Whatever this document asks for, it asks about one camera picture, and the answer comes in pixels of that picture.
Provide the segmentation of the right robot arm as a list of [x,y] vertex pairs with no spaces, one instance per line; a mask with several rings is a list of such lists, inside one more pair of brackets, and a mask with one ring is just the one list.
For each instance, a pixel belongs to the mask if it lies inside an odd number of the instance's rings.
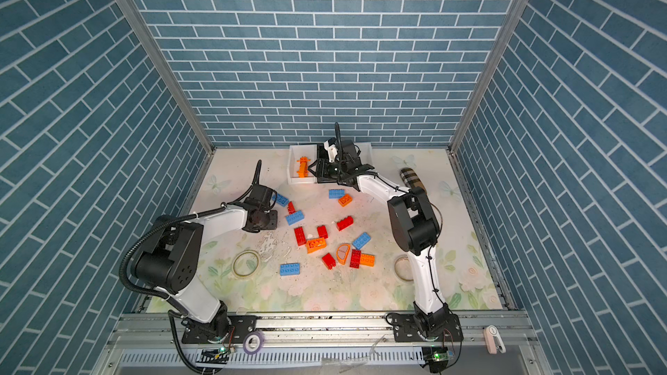
[[336,183],[387,203],[394,240],[406,253],[415,286],[414,321],[422,336],[443,332],[452,312],[439,286],[435,263],[441,226],[424,189],[401,186],[361,161],[361,151],[340,137],[316,146],[308,171],[319,183]]

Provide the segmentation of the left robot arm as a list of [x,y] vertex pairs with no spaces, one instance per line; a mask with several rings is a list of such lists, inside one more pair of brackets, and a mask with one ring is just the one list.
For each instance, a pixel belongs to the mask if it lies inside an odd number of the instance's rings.
[[277,229],[277,199],[274,189],[255,182],[219,208],[159,217],[121,259],[119,280],[134,293],[166,300],[186,319],[222,331],[227,325],[223,303],[197,277],[201,247],[236,230]]

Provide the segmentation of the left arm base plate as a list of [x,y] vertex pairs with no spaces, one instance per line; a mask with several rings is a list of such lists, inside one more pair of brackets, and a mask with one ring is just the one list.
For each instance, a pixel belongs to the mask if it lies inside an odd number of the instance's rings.
[[220,315],[210,323],[201,323],[185,319],[182,325],[184,344],[221,344],[241,345],[243,340],[255,331],[258,317],[256,315]]

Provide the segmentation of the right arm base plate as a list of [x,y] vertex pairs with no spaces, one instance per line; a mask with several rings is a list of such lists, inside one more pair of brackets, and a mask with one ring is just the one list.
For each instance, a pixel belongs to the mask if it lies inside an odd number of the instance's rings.
[[457,314],[400,314],[388,312],[385,321],[391,326],[394,341],[414,342],[462,342],[463,333]]

